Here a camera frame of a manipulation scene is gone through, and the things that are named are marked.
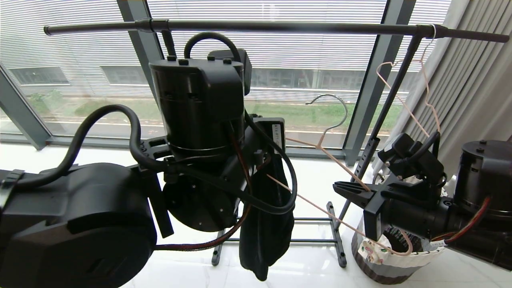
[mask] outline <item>marble floor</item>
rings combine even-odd
[[[37,173],[56,167],[66,152],[66,148],[47,147],[36,151],[27,145],[0,145],[0,169],[23,169]],[[327,160],[293,159],[298,177],[298,192],[324,207],[332,201],[339,213],[345,200],[332,191],[332,183],[348,180],[350,177],[335,163]],[[112,162],[132,165],[135,161],[124,150],[82,149],[76,163]],[[294,211],[296,217],[324,217],[322,212],[298,199]],[[362,210],[352,205],[346,221],[357,225]],[[212,240],[215,233],[203,233],[173,220],[175,234],[159,238],[159,243],[197,243]],[[356,265],[350,253],[350,240],[353,232],[340,229],[348,265],[342,269],[336,259],[333,246],[293,245],[288,252],[273,265],[265,282],[258,281],[251,271],[240,266],[238,246],[235,243],[224,245],[218,266],[211,265],[212,250],[200,252],[154,252],[144,269],[123,287],[381,287],[369,279]],[[330,238],[328,224],[296,224],[295,238]],[[510,288],[512,273],[495,268],[483,262],[457,254],[444,252],[432,263],[414,273],[406,282],[395,287],[417,288]]]

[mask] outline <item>white label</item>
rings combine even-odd
[[[283,148],[283,139],[281,137],[281,125],[280,124],[272,124],[272,138],[274,140],[274,143],[276,143],[279,148]]]
[[[446,242],[444,242],[444,240],[432,241],[432,242],[430,242],[430,245],[432,247],[442,247],[442,246],[446,246]]]

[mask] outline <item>glass pane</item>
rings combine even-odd
[[[386,1],[208,1],[148,0],[152,17],[174,20],[271,20],[380,23]],[[200,31],[173,31],[178,57],[187,40]],[[245,97],[250,113],[283,117],[287,136],[317,142],[321,132],[338,123],[344,110],[331,93],[348,104],[346,122],[327,134],[324,146],[342,146],[362,78],[375,43],[373,35],[222,32],[252,63],[251,92]],[[226,47],[215,40],[194,46],[192,57],[206,58]],[[288,145],[300,144],[289,142]]]
[[[414,6],[413,13],[411,15],[411,20],[409,21],[409,24],[416,25],[416,24],[442,24],[444,22],[444,18],[446,17],[446,13],[448,12],[448,7],[450,6],[451,0],[417,0],[416,5]],[[409,42],[411,41],[410,36],[405,36],[402,40],[402,43],[400,45],[400,50],[398,51],[398,55],[396,57],[397,60],[403,59],[406,51],[407,46]],[[434,49],[435,42],[429,45],[429,47],[425,50],[427,45],[430,43],[431,39],[424,39],[419,48],[418,51],[415,54],[414,59],[420,59],[421,55],[423,54],[423,51],[425,51],[424,61],[427,60],[430,53]],[[390,85],[393,84],[396,78],[396,74],[398,72],[399,67],[393,67],[391,70],[390,77],[388,78],[388,83]],[[403,100],[407,99],[407,96],[409,94],[409,91],[414,91],[414,88],[416,87],[417,83],[417,77],[421,76],[421,64],[419,62],[412,62],[409,66],[409,70],[402,81],[402,84],[400,85],[400,89],[398,90],[398,96],[400,96]],[[377,121],[377,117],[379,116],[379,113],[382,109],[382,103],[386,100],[386,97],[388,96],[389,89],[385,89],[384,93],[382,94],[382,97],[380,99],[380,104],[377,108],[377,111],[373,117],[372,125]],[[379,131],[379,138],[380,145],[379,149],[381,149],[386,142],[389,133],[393,129],[395,123],[397,122],[398,116],[400,115],[402,111],[402,104],[400,100],[396,97],[393,105],[391,106],[391,109],[388,112],[388,115],[386,116],[386,119],[384,121],[384,124],[382,125],[382,128]]]
[[[53,134],[73,135],[92,111],[118,103],[135,110],[143,138],[163,135],[160,113],[127,32],[43,33],[44,25],[123,21],[116,1],[0,0],[0,5],[2,63]],[[129,134],[127,118],[120,113],[104,117],[89,133]]]
[[[0,108],[0,134],[21,134],[21,131],[14,125],[9,116]]]

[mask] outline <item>white corrugated wall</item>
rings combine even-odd
[[[386,1],[149,0],[148,3],[152,17],[176,20],[379,23]],[[411,23],[441,23],[449,3],[449,0],[418,0]],[[66,96],[151,97],[148,86],[110,85],[100,68],[139,65],[127,32],[46,36],[42,31],[44,25],[117,21],[122,21],[122,17],[114,0],[0,0],[0,60],[8,69],[59,66],[69,81],[68,85],[21,85],[26,95],[57,89]],[[179,56],[193,34],[173,32]],[[365,70],[375,41],[371,35],[225,34],[249,52],[255,68]],[[403,57],[406,45],[402,44],[399,57]],[[206,40],[194,48],[193,56],[205,57],[215,49],[225,48]],[[418,66],[411,67],[411,71],[418,69]],[[317,93],[254,87],[248,98],[304,101]],[[355,101],[358,95],[358,91],[336,93],[350,101]]]

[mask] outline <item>road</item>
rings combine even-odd
[[[54,135],[72,135],[78,126],[79,122],[50,122],[47,121],[46,125],[48,129]],[[0,127],[2,132],[13,132],[15,131],[15,126],[10,121],[0,121]],[[165,135],[164,128],[159,125],[141,125],[142,130],[142,138],[153,138]],[[96,123],[91,128],[88,133],[88,136],[95,137],[110,137],[110,138],[127,138],[130,134],[130,125],[126,124],[111,124],[111,123]],[[322,132],[315,131],[286,131],[286,137],[294,138],[301,141],[309,142],[309,143],[317,143],[320,139]],[[387,135],[383,135],[380,137],[381,143],[384,143],[387,139]],[[345,140],[345,133],[334,132],[327,133],[322,146],[326,148],[340,148],[343,144],[343,140]],[[300,143],[287,142],[288,146],[303,146]]]

